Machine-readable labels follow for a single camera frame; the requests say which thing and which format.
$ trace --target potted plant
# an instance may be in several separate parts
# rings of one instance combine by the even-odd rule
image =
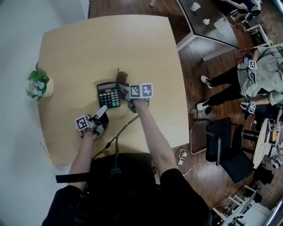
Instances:
[[[36,65],[36,70],[30,73],[27,79],[29,89],[27,95],[32,99],[40,100],[42,97],[49,97],[53,94],[53,80],[47,77],[46,72]]]

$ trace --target small white pot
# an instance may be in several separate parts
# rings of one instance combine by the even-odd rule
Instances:
[[[53,91],[54,91],[54,83],[53,83],[53,79],[50,78],[49,82],[46,85],[46,91],[42,95],[42,97],[50,97],[53,94]]]

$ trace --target gray jacket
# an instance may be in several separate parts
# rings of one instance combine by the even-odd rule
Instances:
[[[257,80],[254,83],[249,79],[248,72],[244,70],[247,66],[239,64],[238,79],[242,94],[255,97],[261,88],[268,92],[271,105],[283,100],[283,75],[280,68],[283,58],[275,47],[258,47],[260,59],[257,61]]]

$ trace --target sneaker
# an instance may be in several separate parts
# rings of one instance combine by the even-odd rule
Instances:
[[[209,105],[208,105],[207,101],[198,103],[198,104],[196,105],[196,108],[197,108],[197,110],[199,110],[199,111],[202,111],[202,110],[204,110],[205,108],[208,108],[208,107],[209,107]]]
[[[249,105],[250,105],[250,103],[247,102],[247,101],[240,103],[241,108],[242,108],[243,110],[246,110],[246,111],[248,111]]]
[[[233,17],[232,15],[230,15],[231,19],[236,22],[236,17]]]
[[[200,80],[201,80],[204,84],[206,84],[208,88],[210,88],[210,89],[212,88],[211,83],[210,83],[210,80],[209,80],[206,76],[202,75],[202,76],[200,77]]]

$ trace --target forearm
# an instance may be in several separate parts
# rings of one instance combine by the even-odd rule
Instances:
[[[265,104],[270,104],[270,101],[269,101],[268,95],[266,95],[266,96],[254,99],[253,103],[255,105],[265,105]]]
[[[177,168],[172,148],[159,130],[149,109],[147,107],[142,110],[137,109],[137,113],[140,116],[146,143],[159,176],[168,169]]]
[[[69,174],[88,173],[92,162],[92,150],[94,140],[91,137],[84,137],[79,152],[71,166]],[[68,185],[75,186],[81,191],[84,190],[86,182],[68,183]]]
[[[258,52],[258,50],[256,49],[254,52],[253,52],[253,55],[252,55],[252,60],[257,62],[260,58],[260,54]]]
[[[280,121],[281,115],[282,115],[282,109],[279,109],[278,114],[277,114],[277,118],[276,118],[276,123],[278,123]]]
[[[233,2],[233,1],[231,1],[231,0],[226,0],[226,2],[229,3],[229,4],[231,4],[231,5],[233,5],[234,7],[238,8],[238,9],[245,9],[245,10],[248,9],[246,6],[244,6],[244,5],[242,5],[242,4],[238,4],[238,3]]]

